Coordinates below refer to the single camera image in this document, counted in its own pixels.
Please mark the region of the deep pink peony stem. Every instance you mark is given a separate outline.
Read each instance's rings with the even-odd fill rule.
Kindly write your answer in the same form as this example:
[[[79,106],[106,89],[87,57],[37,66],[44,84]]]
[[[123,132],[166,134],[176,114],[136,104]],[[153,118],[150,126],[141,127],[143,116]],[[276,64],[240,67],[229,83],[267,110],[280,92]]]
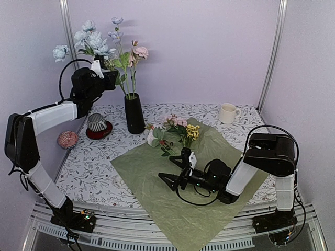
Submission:
[[[167,132],[173,132],[180,136],[180,142],[183,143],[184,147],[187,147],[187,120],[185,118],[178,117],[175,114],[171,114],[164,120],[163,126]]]

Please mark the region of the yellow daisy sprig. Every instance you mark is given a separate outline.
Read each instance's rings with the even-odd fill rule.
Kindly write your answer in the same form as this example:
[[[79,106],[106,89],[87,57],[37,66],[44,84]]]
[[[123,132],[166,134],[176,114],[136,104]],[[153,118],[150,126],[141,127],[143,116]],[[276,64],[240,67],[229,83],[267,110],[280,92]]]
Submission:
[[[199,125],[188,124],[181,135],[181,141],[184,147],[190,148],[192,143],[199,138]]]

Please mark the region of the pale pink peony stem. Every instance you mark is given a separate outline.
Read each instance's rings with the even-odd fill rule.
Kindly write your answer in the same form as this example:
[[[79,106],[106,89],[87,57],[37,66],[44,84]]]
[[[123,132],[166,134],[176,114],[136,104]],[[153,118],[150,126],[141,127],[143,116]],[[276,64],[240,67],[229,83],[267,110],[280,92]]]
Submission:
[[[173,150],[173,142],[168,141],[165,136],[165,129],[158,125],[148,123],[145,127],[148,130],[147,143],[152,148],[160,148],[163,153],[161,156],[176,156],[176,153]]]

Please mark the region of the white rose stem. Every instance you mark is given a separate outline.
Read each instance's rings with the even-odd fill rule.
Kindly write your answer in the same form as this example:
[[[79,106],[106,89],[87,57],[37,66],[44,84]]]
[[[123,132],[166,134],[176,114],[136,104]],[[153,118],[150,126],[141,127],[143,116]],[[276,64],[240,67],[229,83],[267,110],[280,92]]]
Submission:
[[[126,96],[126,90],[124,87],[124,81],[125,81],[125,76],[121,76],[120,69],[124,69],[123,65],[121,63],[120,59],[108,59],[104,60],[104,66],[109,70],[109,71],[116,71],[117,72],[117,78],[116,78],[116,85],[120,86],[123,94]]]

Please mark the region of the small blue flower stem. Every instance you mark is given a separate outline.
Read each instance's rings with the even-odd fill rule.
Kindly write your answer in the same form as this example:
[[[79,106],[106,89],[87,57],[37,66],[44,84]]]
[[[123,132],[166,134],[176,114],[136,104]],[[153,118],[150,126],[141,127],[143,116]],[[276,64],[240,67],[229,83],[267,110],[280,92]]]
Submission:
[[[130,100],[130,90],[129,90],[129,82],[128,82],[128,74],[127,74],[127,66],[128,66],[128,59],[129,59],[129,53],[124,52],[122,47],[122,37],[123,33],[120,30],[120,24],[123,22],[122,17],[112,17],[111,23],[115,26],[113,31],[109,31],[108,35],[112,38],[113,43],[116,46],[117,52],[118,52],[118,63],[116,63],[116,66],[120,69],[122,69],[123,74],[120,77],[121,80],[121,89],[124,92],[126,99]]]

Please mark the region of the light blue hydrangea stem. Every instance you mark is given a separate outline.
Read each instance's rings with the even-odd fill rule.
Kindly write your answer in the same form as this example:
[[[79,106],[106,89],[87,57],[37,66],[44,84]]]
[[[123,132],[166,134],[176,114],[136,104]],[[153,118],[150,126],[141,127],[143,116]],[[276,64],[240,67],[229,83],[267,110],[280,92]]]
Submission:
[[[94,60],[100,61],[100,66],[104,70],[113,68],[109,60],[115,53],[115,48],[110,48],[107,39],[104,39],[101,32],[97,31],[96,23],[87,20],[79,31],[74,35],[75,55],[92,56]]]

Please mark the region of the pink rose stem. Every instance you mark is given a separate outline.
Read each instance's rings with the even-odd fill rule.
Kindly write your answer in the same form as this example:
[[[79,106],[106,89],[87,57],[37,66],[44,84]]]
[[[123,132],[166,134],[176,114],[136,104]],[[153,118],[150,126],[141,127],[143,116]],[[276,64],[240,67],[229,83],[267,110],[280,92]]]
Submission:
[[[149,56],[149,50],[146,47],[139,46],[138,40],[132,40],[131,49],[128,60],[128,67],[130,69],[131,74],[131,82],[132,82],[132,91],[131,95],[134,98],[136,91],[136,72],[137,65],[141,60],[146,60]]]

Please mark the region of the green and peach wrapping paper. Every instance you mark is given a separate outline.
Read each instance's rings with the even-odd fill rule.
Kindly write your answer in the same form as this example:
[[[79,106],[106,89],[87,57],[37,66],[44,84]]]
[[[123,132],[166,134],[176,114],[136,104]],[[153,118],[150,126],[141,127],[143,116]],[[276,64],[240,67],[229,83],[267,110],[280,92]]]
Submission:
[[[174,193],[158,173],[180,169],[147,143],[115,157],[111,164],[155,224],[178,250],[200,250],[229,224],[247,203],[261,202],[267,178],[259,171],[240,198],[227,205],[196,194],[192,186]]]

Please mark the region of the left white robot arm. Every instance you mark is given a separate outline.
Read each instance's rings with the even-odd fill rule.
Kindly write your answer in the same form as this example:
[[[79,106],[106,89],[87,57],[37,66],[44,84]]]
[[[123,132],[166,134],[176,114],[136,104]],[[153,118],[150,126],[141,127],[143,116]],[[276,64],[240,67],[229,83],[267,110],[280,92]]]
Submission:
[[[93,103],[104,92],[116,88],[117,76],[117,71],[81,68],[72,75],[68,98],[23,114],[12,113],[8,117],[4,152],[13,165],[10,173],[21,173],[52,208],[59,210],[57,217],[67,227],[73,227],[78,217],[65,207],[68,198],[42,165],[37,137],[63,123],[87,116]]]

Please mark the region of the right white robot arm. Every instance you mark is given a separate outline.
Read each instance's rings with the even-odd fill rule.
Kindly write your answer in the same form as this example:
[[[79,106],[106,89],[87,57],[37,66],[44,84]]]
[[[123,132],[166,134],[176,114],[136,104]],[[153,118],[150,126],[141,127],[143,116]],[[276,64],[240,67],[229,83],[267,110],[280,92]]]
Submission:
[[[196,169],[194,152],[184,147],[179,156],[169,158],[181,173],[159,173],[158,177],[175,193],[193,185],[215,193],[216,200],[224,204],[232,204],[258,171],[271,174],[276,182],[277,212],[270,221],[275,228],[282,228],[290,221],[294,206],[296,156],[295,141],[289,135],[254,133],[233,169],[219,159],[208,162],[204,170]]]

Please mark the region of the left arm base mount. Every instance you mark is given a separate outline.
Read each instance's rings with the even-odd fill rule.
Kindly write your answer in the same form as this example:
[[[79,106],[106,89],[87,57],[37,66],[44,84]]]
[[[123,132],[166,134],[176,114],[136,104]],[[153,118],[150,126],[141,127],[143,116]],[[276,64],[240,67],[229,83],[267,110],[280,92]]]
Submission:
[[[92,233],[96,224],[96,217],[93,211],[84,209],[81,212],[73,211],[73,202],[66,197],[60,208],[49,205],[52,210],[51,223],[71,230]]]

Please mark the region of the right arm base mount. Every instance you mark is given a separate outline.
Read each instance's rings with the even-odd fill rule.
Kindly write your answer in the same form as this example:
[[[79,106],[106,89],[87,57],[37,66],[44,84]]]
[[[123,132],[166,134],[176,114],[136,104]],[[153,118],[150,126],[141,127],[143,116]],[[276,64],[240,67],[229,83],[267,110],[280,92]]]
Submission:
[[[252,218],[252,226],[256,233],[265,233],[285,228],[284,231],[269,235],[270,241],[276,246],[288,243],[297,223],[298,220],[293,209],[290,211],[279,211],[276,209],[273,213]]]

